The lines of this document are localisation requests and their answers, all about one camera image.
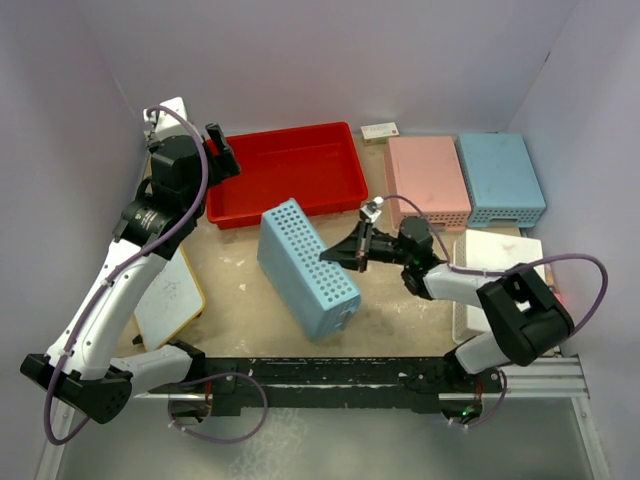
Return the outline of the pink perforated basket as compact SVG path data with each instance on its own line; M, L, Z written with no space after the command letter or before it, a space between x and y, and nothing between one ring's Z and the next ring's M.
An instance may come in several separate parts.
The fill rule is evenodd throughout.
M390 194L411 200L442 230L466 228L471 204L451 136L393 137L384 168Z

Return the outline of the red plastic tray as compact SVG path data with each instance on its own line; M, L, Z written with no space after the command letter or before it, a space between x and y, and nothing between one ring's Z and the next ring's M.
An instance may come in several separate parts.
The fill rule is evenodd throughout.
M369 191L345 122L228 138L241 173L209 189L206 215L221 230L260 223L293 198L309 216L356 210Z

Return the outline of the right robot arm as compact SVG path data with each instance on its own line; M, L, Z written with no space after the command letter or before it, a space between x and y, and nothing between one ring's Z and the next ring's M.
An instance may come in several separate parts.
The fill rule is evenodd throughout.
M402 281L412 295L481 309L489 330L445 355L445 380L456 391L469 390L486 370L530 365L575 329L567 310L533 268L519 265L514 273L497 277L457 272L435 254L428 222L421 217L404 219L396 236L361 220L320 259L358 272L371 261L400 265Z

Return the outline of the white perforated basket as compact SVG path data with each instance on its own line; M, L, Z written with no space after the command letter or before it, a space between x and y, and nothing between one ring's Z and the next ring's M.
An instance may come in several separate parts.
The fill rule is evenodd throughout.
M467 230L459 237L452 255L455 266L491 271L506 271L542 257L540 240L477 230ZM488 331L489 323L481 308L453 303L452 339L456 344Z

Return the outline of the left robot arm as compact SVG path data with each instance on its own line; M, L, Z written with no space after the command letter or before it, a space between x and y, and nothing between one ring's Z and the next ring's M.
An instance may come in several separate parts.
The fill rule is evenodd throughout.
M194 392L204 384L203 352L182 341L127 358L114 352L144 293L195 230L207 190L241 172L221 127L205 131L152 145L151 173L123 209L77 313L46 352L23 360L21 373L45 392L45 422L55 400L105 424L133 395L168 384Z

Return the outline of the light blue perforated basket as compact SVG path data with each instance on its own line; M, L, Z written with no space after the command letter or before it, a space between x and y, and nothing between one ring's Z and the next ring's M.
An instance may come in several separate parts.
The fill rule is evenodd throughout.
M521 135L463 133L455 148L471 204L470 227L536 225L546 202Z

